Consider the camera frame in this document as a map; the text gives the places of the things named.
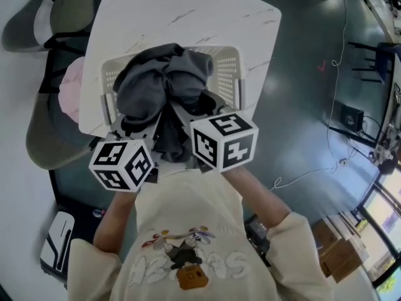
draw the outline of chair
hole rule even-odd
[[[74,52],[83,52],[66,45],[71,37],[89,36],[84,29],[94,17],[93,0],[52,0],[50,27],[53,36],[43,44],[34,36],[34,20],[43,0],[30,0],[25,7],[13,16],[3,30],[4,49],[11,52],[37,52],[53,48]]]
[[[49,51],[48,63],[53,63],[55,50]],[[41,88],[36,95],[35,104],[28,131],[26,133],[26,150],[31,160],[39,167],[47,170],[57,169],[61,166],[79,159],[92,151],[99,137],[82,146],[73,145],[61,137],[51,123],[48,100],[51,94],[58,93],[58,89],[51,87],[51,78],[62,75],[64,70],[54,71],[50,75],[50,66],[46,66],[47,74],[43,79]]]
[[[361,43],[348,43],[358,49],[372,50],[375,52],[375,58],[365,58],[367,61],[374,62],[369,68],[352,68],[353,71],[375,71],[380,80],[361,78],[364,82],[378,82],[385,84],[387,76],[392,73],[388,69],[388,63],[392,60],[394,55],[401,57],[401,46],[391,43],[379,43],[377,47],[363,45]]]

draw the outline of pink cushion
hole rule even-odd
[[[79,121],[80,116],[80,92],[84,61],[85,57],[81,57],[68,66],[58,94],[61,110],[75,122]]]

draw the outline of person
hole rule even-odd
[[[268,268],[248,242],[242,201],[267,227]],[[137,239],[118,253],[132,206]],[[115,193],[93,240],[71,242],[69,300],[331,300],[305,217],[247,169],[199,170]]]

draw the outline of white table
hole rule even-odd
[[[102,63],[166,43],[239,48],[247,71],[245,112],[252,117],[280,19],[277,8],[260,0],[102,0],[86,51],[80,130],[100,137],[109,132],[100,103]]]

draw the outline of white cube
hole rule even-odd
[[[259,129],[244,112],[190,123],[193,154],[219,172],[253,160]]]
[[[99,142],[89,164],[105,189],[122,192],[137,192],[153,167],[142,139]]]

